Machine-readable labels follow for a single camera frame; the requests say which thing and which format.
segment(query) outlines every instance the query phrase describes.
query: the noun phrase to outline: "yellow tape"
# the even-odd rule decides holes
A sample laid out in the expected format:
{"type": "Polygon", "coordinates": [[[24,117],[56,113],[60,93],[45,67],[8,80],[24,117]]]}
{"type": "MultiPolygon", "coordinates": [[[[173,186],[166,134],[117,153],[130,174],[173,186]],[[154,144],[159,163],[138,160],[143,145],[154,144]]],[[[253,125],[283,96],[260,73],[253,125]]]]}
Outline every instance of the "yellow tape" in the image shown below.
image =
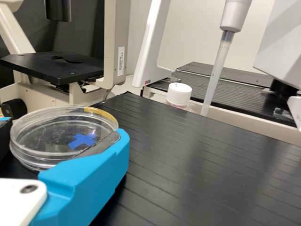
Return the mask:
{"type": "Polygon", "coordinates": [[[112,121],[117,122],[117,120],[115,119],[115,117],[113,115],[111,115],[110,113],[104,111],[104,110],[100,110],[97,108],[92,108],[92,107],[85,107],[85,112],[90,112],[90,113],[95,113],[95,114],[99,114],[101,116],[104,116],[112,121]]]}

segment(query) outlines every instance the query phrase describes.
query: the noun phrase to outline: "small bottle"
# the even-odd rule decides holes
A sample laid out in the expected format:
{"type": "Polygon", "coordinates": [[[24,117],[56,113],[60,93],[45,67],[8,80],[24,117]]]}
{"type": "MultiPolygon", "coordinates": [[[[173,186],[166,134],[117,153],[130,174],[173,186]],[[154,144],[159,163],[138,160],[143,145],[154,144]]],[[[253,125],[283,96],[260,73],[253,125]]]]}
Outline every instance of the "small bottle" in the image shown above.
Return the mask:
{"type": "Polygon", "coordinates": [[[192,88],[189,85],[179,82],[170,83],[167,91],[166,104],[190,111],[188,104],[191,92],[192,88]]]}

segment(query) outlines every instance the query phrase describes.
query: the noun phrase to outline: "metal screw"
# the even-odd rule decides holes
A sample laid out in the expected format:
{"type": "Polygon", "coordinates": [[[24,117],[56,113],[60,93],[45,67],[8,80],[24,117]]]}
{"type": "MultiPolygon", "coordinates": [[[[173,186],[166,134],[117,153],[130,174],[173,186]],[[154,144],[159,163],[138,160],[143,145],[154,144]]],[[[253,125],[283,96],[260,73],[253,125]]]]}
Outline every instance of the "metal screw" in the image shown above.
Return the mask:
{"type": "Polygon", "coordinates": [[[33,191],[35,191],[37,189],[38,189],[38,186],[36,186],[36,185],[28,185],[28,186],[22,188],[20,190],[20,193],[27,194],[27,193],[31,193],[31,192],[33,192],[33,191]]]}

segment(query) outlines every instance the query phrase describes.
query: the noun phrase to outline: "white pipette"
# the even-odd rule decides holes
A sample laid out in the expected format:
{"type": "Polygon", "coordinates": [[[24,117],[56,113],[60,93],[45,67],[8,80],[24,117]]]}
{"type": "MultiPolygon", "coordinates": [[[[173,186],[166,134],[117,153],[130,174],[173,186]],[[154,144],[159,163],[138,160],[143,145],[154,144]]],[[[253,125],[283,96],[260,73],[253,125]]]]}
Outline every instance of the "white pipette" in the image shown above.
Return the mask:
{"type": "Polygon", "coordinates": [[[207,87],[201,115],[207,116],[234,33],[240,32],[252,0],[226,0],[220,28],[224,31],[207,87]]]}

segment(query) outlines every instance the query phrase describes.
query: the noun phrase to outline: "petri dish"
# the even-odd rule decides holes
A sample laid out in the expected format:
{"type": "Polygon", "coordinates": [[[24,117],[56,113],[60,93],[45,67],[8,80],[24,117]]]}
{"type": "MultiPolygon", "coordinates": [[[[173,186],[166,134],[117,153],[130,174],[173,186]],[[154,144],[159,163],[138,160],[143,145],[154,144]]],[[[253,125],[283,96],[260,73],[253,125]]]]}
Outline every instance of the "petri dish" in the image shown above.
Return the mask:
{"type": "Polygon", "coordinates": [[[44,108],[14,123],[9,146],[24,166],[42,171],[61,161],[101,153],[119,140],[117,129],[114,116],[97,108],[44,108]]]}

